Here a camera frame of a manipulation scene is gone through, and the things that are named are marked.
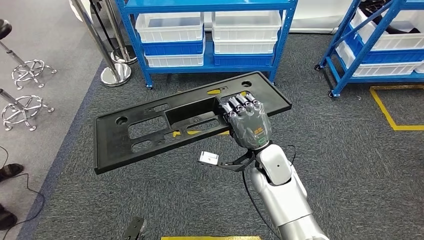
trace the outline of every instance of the black cable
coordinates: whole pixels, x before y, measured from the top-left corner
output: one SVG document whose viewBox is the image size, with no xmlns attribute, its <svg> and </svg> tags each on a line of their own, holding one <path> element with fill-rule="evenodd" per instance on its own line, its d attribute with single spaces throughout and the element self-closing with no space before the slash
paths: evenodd
<svg viewBox="0 0 424 240">
<path fill-rule="evenodd" d="M 90 5 L 93 8 L 94 14 L 97 17 L 98 22 L 100 23 L 101 29 L 103 29 L 104 34 L 106 35 L 107 41 L 110 44 L 110 47 L 112 48 L 112 50 L 115 49 L 114 44 L 112 43 L 111 38 L 108 35 L 108 31 L 106 31 L 105 25 L 103 25 L 102 19 L 100 18 L 99 12 L 97 12 L 96 6 L 93 3 L 93 0 L 90 0 Z"/>
<path fill-rule="evenodd" d="M 291 160 L 291 164 L 290 164 L 290 166 L 292 166 L 293 163 L 295 162 L 295 158 L 296 158 L 296 146 L 295 145 L 287 145 L 287 147 L 293 147 L 293 149 L 294 149 L 294 156 L 293 156 L 293 159 Z"/>
<path fill-rule="evenodd" d="M 6 160 L 4 161 L 4 163 L 3 163 L 3 167 L 6 165 L 6 163 L 8 162 L 8 159 L 9 159 L 9 152 L 4 148 L 4 147 L 2 147 L 2 146 L 0 146 L 0 148 L 1 149 L 3 149 L 5 152 L 6 152 Z M 35 219 L 36 217 L 38 217 L 38 215 L 41 213 L 41 211 L 43 210 L 43 208 L 44 208 L 44 203 L 46 202 L 46 197 L 42 194 L 42 193 L 40 193 L 40 192 L 38 192 L 38 191 L 36 191 L 36 190 L 33 190 L 33 189 L 31 189 L 30 188 L 30 175 L 28 174 L 28 173 L 23 173 L 23 174 L 20 174 L 20 175 L 16 175 L 16 176 L 12 176 L 12 177 L 9 177 L 9 179 L 14 179 L 14 178 L 18 178 L 18 177 L 20 177 L 20 176 L 26 176 L 26 189 L 28 189 L 29 191 L 31 191 L 31 192 L 33 192 L 33 193 L 36 193 L 37 195 L 40 195 L 41 196 L 41 198 L 42 198 L 42 201 L 41 201 L 41 207 L 39 208 L 39 210 L 37 211 L 37 213 L 34 215 L 34 216 L 32 216 L 31 218 L 29 218 L 29 219 L 27 219 L 27 220 L 24 220 L 24 221 L 20 221 L 20 222 L 18 222 L 18 223 L 16 223 L 15 225 L 13 225 L 11 228 L 9 228 L 7 231 L 6 231 L 6 233 L 4 234 L 4 237 L 3 237 L 3 239 L 2 240 L 5 240 L 6 239 L 6 236 L 8 235 L 8 233 L 9 233 L 9 231 L 12 229 L 12 228 L 14 228 L 14 227 L 16 227 L 16 226 L 18 226 L 18 225 L 20 225 L 20 224 L 23 224 L 23 223 L 26 223 L 26 222 L 29 222 L 29 221 L 31 221 L 31 220 L 33 220 L 33 219 Z"/>
<path fill-rule="evenodd" d="M 3 149 L 6 152 L 6 160 L 3 163 L 3 166 L 1 166 L 1 168 L 3 168 L 4 166 L 6 166 L 6 163 L 8 162 L 9 159 L 9 152 L 6 150 L 6 148 L 0 146 L 1 149 Z"/>
<path fill-rule="evenodd" d="M 271 225 L 265 220 L 265 218 L 262 216 L 261 212 L 259 211 L 259 208 L 256 206 L 255 201 L 253 200 L 253 197 L 251 195 L 251 192 L 249 191 L 248 184 L 246 183 L 246 177 L 245 177 L 245 171 L 241 171 L 241 175 L 243 176 L 243 184 L 244 188 L 246 189 L 247 195 L 249 195 L 250 201 L 253 204 L 254 209 L 256 209 L 256 212 L 259 214 L 262 221 L 268 226 L 269 230 L 278 238 L 281 240 L 281 237 L 276 233 L 276 231 L 271 227 Z"/>
</svg>

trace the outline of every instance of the robotic hand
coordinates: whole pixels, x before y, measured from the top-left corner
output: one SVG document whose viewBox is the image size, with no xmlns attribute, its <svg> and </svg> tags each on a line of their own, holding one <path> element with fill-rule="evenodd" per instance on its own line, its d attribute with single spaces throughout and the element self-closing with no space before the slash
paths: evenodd
<svg viewBox="0 0 424 240">
<path fill-rule="evenodd" d="M 231 136 L 243 148 L 257 150 L 267 145 L 271 138 L 271 123 L 264 105 L 252 94 L 230 97 L 221 105 L 225 119 L 231 124 Z"/>
<path fill-rule="evenodd" d="M 230 97 L 221 107 L 232 126 L 231 136 L 241 147 L 254 151 L 260 167 L 252 170 L 251 181 L 282 239 L 329 240 L 312 215 L 295 168 L 281 147 L 270 142 L 271 123 L 264 105 L 248 93 Z"/>
</svg>

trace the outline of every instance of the person's foot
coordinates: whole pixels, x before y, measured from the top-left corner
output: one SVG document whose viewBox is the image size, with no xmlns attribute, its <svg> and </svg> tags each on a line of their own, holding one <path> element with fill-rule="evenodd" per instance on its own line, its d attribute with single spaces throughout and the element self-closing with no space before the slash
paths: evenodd
<svg viewBox="0 0 424 240">
<path fill-rule="evenodd" d="M 0 169 L 0 182 L 14 177 L 24 170 L 24 166 L 21 164 L 13 163 L 8 164 Z"/>
<path fill-rule="evenodd" d="M 13 227 L 18 218 L 15 214 L 10 211 L 6 211 L 5 208 L 0 204 L 0 231 L 8 230 Z"/>
</svg>

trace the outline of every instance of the yellow floor tape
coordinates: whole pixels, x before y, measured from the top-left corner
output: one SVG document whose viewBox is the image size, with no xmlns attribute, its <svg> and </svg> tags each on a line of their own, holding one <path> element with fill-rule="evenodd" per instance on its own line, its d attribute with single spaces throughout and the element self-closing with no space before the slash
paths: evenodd
<svg viewBox="0 0 424 240">
<path fill-rule="evenodd" d="M 424 131 L 424 125 L 397 125 L 395 121 L 393 120 L 392 116 L 390 116 L 390 113 L 387 111 L 382 100 L 380 99 L 379 95 L 376 92 L 376 90 L 399 90 L 399 89 L 423 89 L 424 90 L 424 85 L 417 84 L 417 85 L 396 85 L 396 86 L 372 86 L 369 88 L 369 91 L 371 92 L 372 97 L 374 98 L 377 105 L 380 107 L 381 111 L 383 112 L 383 114 L 385 115 L 385 118 L 388 121 L 388 124 L 390 124 L 393 130 L 395 131 Z"/>
<path fill-rule="evenodd" d="M 261 240 L 259 236 L 163 236 L 160 240 Z"/>
</svg>

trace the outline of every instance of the white plastic bin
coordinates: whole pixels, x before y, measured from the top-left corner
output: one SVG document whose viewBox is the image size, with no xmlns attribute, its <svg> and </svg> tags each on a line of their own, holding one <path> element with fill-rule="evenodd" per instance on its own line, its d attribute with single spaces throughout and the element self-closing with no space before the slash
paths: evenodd
<svg viewBox="0 0 424 240">
<path fill-rule="evenodd" d="M 203 38 L 203 53 L 193 55 L 157 55 L 146 56 L 150 68 L 164 67 L 200 67 L 203 66 L 205 55 L 206 38 Z"/>
<path fill-rule="evenodd" d="M 282 26 L 279 11 L 217 11 L 212 13 L 216 41 L 276 41 Z"/>
<path fill-rule="evenodd" d="M 214 40 L 215 54 L 272 54 L 276 40 L 219 41 Z"/>
<path fill-rule="evenodd" d="M 415 72 L 419 74 L 424 74 L 424 63 L 421 66 L 418 66 L 417 68 L 415 68 Z"/>
<path fill-rule="evenodd" d="M 367 16 L 358 8 L 350 24 L 353 28 L 356 28 L 366 19 Z M 408 32 L 415 27 L 421 33 L 389 34 L 385 31 L 375 43 L 372 51 L 424 49 L 424 10 L 401 11 L 390 25 Z M 371 34 L 376 30 L 376 26 L 373 21 L 370 21 L 358 30 L 364 43 L 370 39 Z"/>
<path fill-rule="evenodd" d="M 355 60 L 354 52 L 342 41 L 335 49 L 341 57 L 347 68 L 350 68 Z M 353 77 L 364 76 L 391 76 L 391 75 L 409 75 L 414 69 L 424 61 L 419 62 L 397 62 L 397 63 L 381 63 L 381 64 L 361 64 L 354 72 Z"/>
<path fill-rule="evenodd" d="M 201 41 L 203 12 L 143 13 L 135 29 L 143 43 Z"/>
</svg>

